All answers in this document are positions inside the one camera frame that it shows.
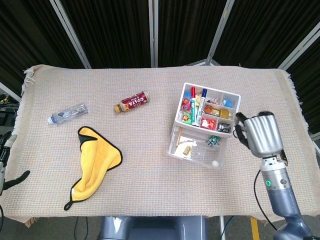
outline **marker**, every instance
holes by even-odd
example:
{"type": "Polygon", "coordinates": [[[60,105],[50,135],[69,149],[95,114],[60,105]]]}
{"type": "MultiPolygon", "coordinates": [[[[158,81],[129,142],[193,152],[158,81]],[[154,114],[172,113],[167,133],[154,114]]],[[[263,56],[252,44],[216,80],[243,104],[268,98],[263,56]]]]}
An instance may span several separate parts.
{"type": "Polygon", "coordinates": [[[196,121],[195,121],[195,125],[199,126],[200,122],[201,122],[201,118],[202,118],[202,113],[203,113],[203,108],[205,106],[205,102],[206,102],[206,96],[207,96],[207,89],[203,89],[202,90],[202,95],[201,95],[201,100],[200,100],[200,104],[199,104],[199,108],[198,108],[198,114],[196,116],[196,121]]]}
{"type": "Polygon", "coordinates": [[[191,125],[197,126],[196,123],[196,88],[191,87],[191,125]]]}

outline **green marker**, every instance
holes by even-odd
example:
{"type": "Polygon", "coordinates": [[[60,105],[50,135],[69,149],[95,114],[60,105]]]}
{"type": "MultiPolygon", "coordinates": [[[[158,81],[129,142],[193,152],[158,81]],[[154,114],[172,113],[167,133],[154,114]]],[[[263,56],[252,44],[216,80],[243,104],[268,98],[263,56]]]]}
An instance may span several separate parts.
{"type": "Polygon", "coordinates": [[[191,87],[191,125],[196,126],[196,88],[191,87]]]}

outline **small toy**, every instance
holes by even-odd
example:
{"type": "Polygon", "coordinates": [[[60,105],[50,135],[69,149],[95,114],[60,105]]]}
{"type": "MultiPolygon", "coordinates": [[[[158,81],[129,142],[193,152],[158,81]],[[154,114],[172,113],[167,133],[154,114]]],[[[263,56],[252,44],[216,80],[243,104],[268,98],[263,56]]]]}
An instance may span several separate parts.
{"type": "Polygon", "coordinates": [[[210,114],[210,115],[213,115],[213,116],[220,117],[220,110],[214,109],[214,108],[213,108],[212,106],[210,106],[209,104],[204,105],[203,111],[204,111],[206,114],[210,114]]]}
{"type": "Polygon", "coordinates": [[[221,138],[219,136],[210,136],[205,142],[213,148],[220,142],[221,138]]]}
{"type": "Polygon", "coordinates": [[[182,103],[181,103],[181,110],[183,111],[190,111],[191,108],[191,93],[189,91],[184,92],[182,103]]]}
{"type": "Polygon", "coordinates": [[[191,149],[191,146],[186,146],[185,150],[183,151],[183,154],[187,156],[191,152],[191,149]]]}
{"type": "Polygon", "coordinates": [[[220,118],[229,119],[229,111],[226,109],[221,109],[220,118]]]}
{"type": "Polygon", "coordinates": [[[201,101],[201,94],[195,95],[195,106],[199,107],[201,101]]]}
{"type": "Polygon", "coordinates": [[[210,100],[210,103],[212,103],[212,104],[218,104],[218,102],[219,102],[219,98],[218,97],[211,98],[211,100],[210,100]]]}
{"type": "Polygon", "coordinates": [[[185,111],[181,111],[181,120],[180,121],[185,123],[185,124],[191,124],[190,113],[185,112],[185,111]]]}
{"type": "Polygon", "coordinates": [[[206,118],[201,119],[201,124],[200,124],[201,128],[215,130],[216,125],[217,125],[216,120],[206,119],[206,118]]]}
{"type": "Polygon", "coordinates": [[[227,108],[233,108],[234,107],[233,104],[232,104],[232,101],[227,97],[224,98],[222,103],[223,103],[223,106],[225,106],[227,108]]]}
{"type": "Polygon", "coordinates": [[[228,123],[223,123],[223,122],[219,122],[217,125],[216,130],[218,132],[222,132],[222,133],[230,133],[231,132],[231,126],[228,123]]]}
{"type": "Polygon", "coordinates": [[[213,161],[212,161],[212,166],[214,166],[214,167],[219,167],[219,162],[216,161],[216,160],[213,160],[213,161]]]}

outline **yellow microfiber cloth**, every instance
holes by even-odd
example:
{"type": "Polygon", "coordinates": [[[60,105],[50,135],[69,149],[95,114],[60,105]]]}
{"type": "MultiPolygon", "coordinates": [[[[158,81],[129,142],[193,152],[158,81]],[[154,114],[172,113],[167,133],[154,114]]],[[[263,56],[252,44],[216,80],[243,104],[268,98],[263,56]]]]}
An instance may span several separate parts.
{"type": "Polygon", "coordinates": [[[82,202],[100,186],[107,171],[122,163],[121,151],[88,126],[78,130],[81,150],[82,177],[76,181],[70,190],[70,201],[64,210],[70,209],[73,203],[82,202]]]}

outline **red package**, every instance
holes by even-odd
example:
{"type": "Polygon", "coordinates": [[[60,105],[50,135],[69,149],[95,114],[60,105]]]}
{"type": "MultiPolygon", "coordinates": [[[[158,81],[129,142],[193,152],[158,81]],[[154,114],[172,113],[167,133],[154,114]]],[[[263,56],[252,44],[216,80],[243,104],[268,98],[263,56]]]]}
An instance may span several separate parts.
{"type": "Polygon", "coordinates": [[[215,130],[217,126],[217,121],[213,119],[202,118],[200,123],[200,128],[215,130]]]}

